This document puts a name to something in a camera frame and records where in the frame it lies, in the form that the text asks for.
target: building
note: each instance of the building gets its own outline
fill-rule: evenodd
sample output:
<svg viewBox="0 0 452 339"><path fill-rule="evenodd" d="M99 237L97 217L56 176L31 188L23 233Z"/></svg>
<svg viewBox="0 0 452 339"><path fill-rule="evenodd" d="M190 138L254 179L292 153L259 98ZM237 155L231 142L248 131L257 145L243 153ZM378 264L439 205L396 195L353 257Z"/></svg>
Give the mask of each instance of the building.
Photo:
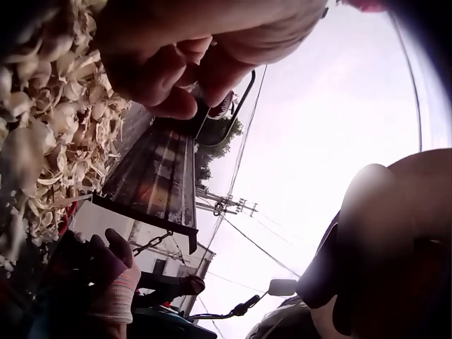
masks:
<svg viewBox="0 0 452 339"><path fill-rule="evenodd" d="M90 202L84 202L77 212L71 229L81 232L86 239L93 234L102 237L105 243L105 230L113 228L124 239L127 239L132 248L143 246L149 240L166 234L166 230L135 221L131 218L106 210ZM166 237L155 248L142 251L135 261L143 272L158 273L170 277L181 277L196 274L205 278L215 253L206 249L200 243L191 255L188 254L188 237L174 233ZM172 306L179 307L185 314L189 314L196 300L195 296L178 297L171 302Z"/></svg>

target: knit glove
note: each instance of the knit glove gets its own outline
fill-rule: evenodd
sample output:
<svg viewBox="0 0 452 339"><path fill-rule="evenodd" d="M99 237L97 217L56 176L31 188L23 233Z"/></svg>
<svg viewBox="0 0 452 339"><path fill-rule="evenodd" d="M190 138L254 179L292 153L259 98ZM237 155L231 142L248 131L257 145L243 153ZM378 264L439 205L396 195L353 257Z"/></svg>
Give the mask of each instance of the knit glove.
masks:
<svg viewBox="0 0 452 339"><path fill-rule="evenodd" d="M113 229L106 230L105 236L110 243L108 248L98 235L91 238L90 246L93 252L91 261L100 258L102 263L93 263L98 269L97 275L103 274L104 277L113 277L114 280L91 304L88 315L108 322L130 324L132 322L130 306L141 271L133 260L132 250L124 238Z"/></svg>

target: motorcycle mirror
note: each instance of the motorcycle mirror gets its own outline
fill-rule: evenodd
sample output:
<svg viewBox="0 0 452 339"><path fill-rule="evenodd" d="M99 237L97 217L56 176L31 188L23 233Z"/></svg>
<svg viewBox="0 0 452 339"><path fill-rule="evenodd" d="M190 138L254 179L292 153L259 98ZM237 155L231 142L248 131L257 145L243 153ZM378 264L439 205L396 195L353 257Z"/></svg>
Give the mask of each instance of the motorcycle mirror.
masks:
<svg viewBox="0 0 452 339"><path fill-rule="evenodd" d="M288 297L295 294L296 280L293 279L272 279L268 294L271 296Z"/></svg>

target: metal frame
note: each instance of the metal frame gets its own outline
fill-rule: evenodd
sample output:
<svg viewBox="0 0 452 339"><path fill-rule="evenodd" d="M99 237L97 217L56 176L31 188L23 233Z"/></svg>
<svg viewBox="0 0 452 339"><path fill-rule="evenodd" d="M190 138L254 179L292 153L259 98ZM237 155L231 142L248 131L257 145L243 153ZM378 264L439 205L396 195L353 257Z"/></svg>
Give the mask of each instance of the metal frame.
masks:
<svg viewBox="0 0 452 339"><path fill-rule="evenodd" d="M198 140L199 133L200 133L200 131L202 130L202 127L203 127L203 125L204 125L204 121L203 121L202 124L201 124L201 127L199 128L198 133L196 134L195 139L194 139L198 144L203 145L203 146L207 146L207 147L214 147L214 146L217 146L217 145L221 144L221 143L227 138L229 132L230 132L231 129L232 129L232 126L234 125L234 123L235 123L235 121L236 121L236 119L237 119L237 115L238 115L239 112L240 112L240 109L241 109L241 107L242 107L242 105L243 105L243 102L245 101L246 97L247 97L248 94L250 93L251 87L253 87L253 85L254 85L254 81L255 81L255 80L256 80L256 71L253 70L253 71L251 72L251 80L250 80L250 83L248 84L248 87L246 87L245 93L243 93L242 99L240 99L240 102L239 102L239 104L237 105L237 109L236 109L235 112L232 114L231 123L230 123L230 125L229 125L227 131L226 131L226 132L223 134L223 136L221 137L221 140L220 140L219 142L217 142L217 143L212 143L212 144L205 144L205 143L202 143L202 142L200 142L200 141Z"/></svg>
<svg viewBox="0 0 452 339"><path fill-rule="evenodd" d="M167 231L187 235L188 236L189 253L191 254L194 251L196 251L196 248L198 246L196 234L198 233L198 230L195 227L184 226L184 225L172 222L172 221L168 221L168 220L156 217L156 216L146 214L144 212L140 212L136 209L130 208L130 206L125 206L118 202L111 201L110 199L104 198L98 194L93 194L92 203L94 205L97 205L97 206L103 207L105 209L108 209L110 211L121 214L125 217L129 217L131 219L141 221L146 224L153 225L155 227L163 228Z"/></svg>

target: tree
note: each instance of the tree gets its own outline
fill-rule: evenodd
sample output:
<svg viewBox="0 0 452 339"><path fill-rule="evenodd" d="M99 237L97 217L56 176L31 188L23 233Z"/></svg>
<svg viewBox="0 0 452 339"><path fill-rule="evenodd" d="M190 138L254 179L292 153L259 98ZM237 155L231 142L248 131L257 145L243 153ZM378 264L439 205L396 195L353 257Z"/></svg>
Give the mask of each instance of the tree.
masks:
<svg viewBox="0 0 452 339"><path fill-rule="evenodd" d="M243 124L237 119L232 125L231 131L217 146L204 146L203 143L214 143L220 140L220 138L227 131L231 119L223 117L219 120L206 119L202 130L198 136L199 147L195 153L195 184L196 187L207 189L202 184L203 180L211 178L211 172L209 164L213 159L219 159L224 157L231 150L231 140L236 136L242 135Z"/></svg>

